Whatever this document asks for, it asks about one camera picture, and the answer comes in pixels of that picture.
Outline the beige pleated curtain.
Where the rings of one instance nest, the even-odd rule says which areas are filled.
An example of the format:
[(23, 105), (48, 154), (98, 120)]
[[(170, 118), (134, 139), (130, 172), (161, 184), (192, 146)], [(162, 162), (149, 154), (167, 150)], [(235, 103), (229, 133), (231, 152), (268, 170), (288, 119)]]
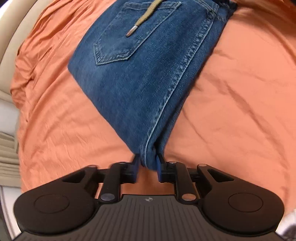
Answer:
[(19, 111), (9, 94), (1, 91), (1, 185), (21, 186), (17, 131)]

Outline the orange duvet cover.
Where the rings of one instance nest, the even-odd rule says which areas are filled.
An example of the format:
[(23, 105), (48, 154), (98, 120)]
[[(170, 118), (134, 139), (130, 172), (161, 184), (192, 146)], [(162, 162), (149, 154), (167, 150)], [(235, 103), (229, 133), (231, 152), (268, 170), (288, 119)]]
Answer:
[[(191, 90), (165, 158), (207, 163), (276, 193), (295, 209), (295, 6), (239, 1)], [(21, 189), (132, 153), (70, 75), (67, 63), (111, 1), (53, 1), (16, 57)]]

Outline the beige upholstered headboard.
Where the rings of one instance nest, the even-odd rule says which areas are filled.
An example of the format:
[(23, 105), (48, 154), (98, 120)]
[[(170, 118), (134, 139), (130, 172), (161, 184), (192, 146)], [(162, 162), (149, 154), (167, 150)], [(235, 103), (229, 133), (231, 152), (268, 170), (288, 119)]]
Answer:
[(15, 58), (37, 18), (51, 1), (9, 1), (1, 17), (1, 98), (10, 99)]

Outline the blue denim jeans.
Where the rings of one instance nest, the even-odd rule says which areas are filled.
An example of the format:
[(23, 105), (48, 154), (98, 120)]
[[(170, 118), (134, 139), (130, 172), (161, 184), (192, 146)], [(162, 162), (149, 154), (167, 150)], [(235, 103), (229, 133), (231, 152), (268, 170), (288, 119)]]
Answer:
[(188, 93), (237, 6), (233, 1), (115, 1), (68, 70), (99, 113), (156, 170)]

